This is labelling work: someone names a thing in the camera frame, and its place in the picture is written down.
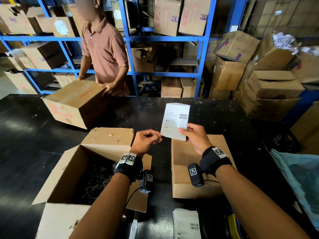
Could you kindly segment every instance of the man's hand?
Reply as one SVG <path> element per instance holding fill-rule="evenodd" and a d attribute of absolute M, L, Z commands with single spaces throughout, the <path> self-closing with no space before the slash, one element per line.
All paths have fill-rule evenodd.
<path fill-rule="evenodd" d="M 207 148 L 212 146 L 204 127 L 201 125 L 189 123 L 187 124 L 187 130 L 180 127 L 178 131 L 188 137 L 188 140 L 194 145 L 196 152 L 201 156 Z"/>
<path fill-rule="evenodd" d="M 105 84 L 100 84 L 101 87 L 105 87 L 105 91 L 102 94 L 102 97 L 106 94 L 112 94 L 114 91 L 116 91 L 118 87 L 118 83 L 116 82 L 110 82 Z"/>
<path fill-rule="evenodd" d="M 85 80 L 85 77 L 83 75 L 79 75 L 78 80 Z"/>
<path fill-rule="evenodd" d="M 140 158 L 143 158 L 152 144 L 157 144 L 162 141 L 160 132 L 152 129 L 139 131 L 136 133 L 130 152 L 137 154 Z"/>

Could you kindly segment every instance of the black table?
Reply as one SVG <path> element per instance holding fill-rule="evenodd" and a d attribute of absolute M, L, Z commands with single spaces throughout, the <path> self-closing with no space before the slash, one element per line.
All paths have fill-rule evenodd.
<path fill-rule="evenodd" d="M 268 194 L 310 235 L 316 232 L 308 218 L 293 207 L 296 200 L 250 121 L 236 101 L 191 98 L 116 97 L 113 107 L 95 127 L 125 127 L 160 131 L 166 103 L 190 104 L 189 122 L 208 134 L 223 134 L 237 169 Z M 78 144 L 88 131 L 54 120 L 40 96 L 9 95 L 0 100 L 0 238 L 34 238 L 44 203 L 31 206 L 62 153 Z M 175 208 L 204 211 L 210 224 L 205 235 L 222 238 L 220 208 L 226 200 L 187 200 L 172 197 L 171 139 L 153 146 L 152 170 L 156 189 L 149 195 L 147 213 L 140 213 L 136 238 L 173 238 Z M 128 238 L 132 213 L 123 219 L 119 238 Z"/>

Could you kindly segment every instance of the black cable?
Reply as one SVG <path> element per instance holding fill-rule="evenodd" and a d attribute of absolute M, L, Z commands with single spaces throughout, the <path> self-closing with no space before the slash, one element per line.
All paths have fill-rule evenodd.
<path fill-rule="evenodd" d="M 204 181 L 213 181 L 213 182 L 219 183 L 219 182 L 217 182 L 215 180 L 210 180 L 210 179 L 205 179 Z"/>
<path fill-rule="evenodd" d="M 143 188 L 143 187 L 139 187 L 139 188 L 137 188 L 136 190 L 134 190 L 133 194 L 134 194 L 136 191 L 138 191 L 138 189 L 141 189 L 141 188 Z M 131 196 L 129 197 L 129 200 L 126 202 L 126 206 L 127 206 L 127 204 L 129 203 L 130 199 L 132 198 L 133 194 L 131 194 Z"/>

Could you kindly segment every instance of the man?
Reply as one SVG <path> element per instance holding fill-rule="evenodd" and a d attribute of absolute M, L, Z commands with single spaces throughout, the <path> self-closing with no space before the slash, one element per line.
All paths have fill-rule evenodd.
<path fill-rule="evenodd" d="M 127 96 L 125 82 L 129 70 L 125 44 L 119 31 L 106 19 L 102 0 L 74 0 L 87 21 L 82 30 L 82 60 L 78 80 L 84 80 L 93 63 L 95 81 L 105 87 L 105 94 Z"/>
<path fill-rule="evenodd" d="M 200 167 L 217 177 L 236 217 L 249 238 L 309 238 L 305 231 L 257 186 L 242 176 L 228 157 L 214 153 L 203 126 L 189 123 L 178 131 L 188 137 L 203 158 Z M 70 238 L 113 238 L 121 222 L 130 183 L 143 167 L 142 157 L 151 144 L 162 141 L 159 132 L 137 132 L 130 152 L 137 154 L 132 166 L 119 164 L 114 177 L 80 220 Z"/>

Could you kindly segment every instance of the paper slip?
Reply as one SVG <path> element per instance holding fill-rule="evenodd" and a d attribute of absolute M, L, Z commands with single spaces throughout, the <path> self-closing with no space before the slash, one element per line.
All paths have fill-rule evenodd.
<path fill-rule="evenodd" d="M 186 141 L 186 136 L 178 132 L 178 128 L 187 129 L 190 105 L 181 103 L 167 103 L 163 117 L 162 136 Z"/>
<path fill-rule="evenodd" d="M 197 211 L 177 208 L 173 211 L 174 239 L 201 239 Z"/>

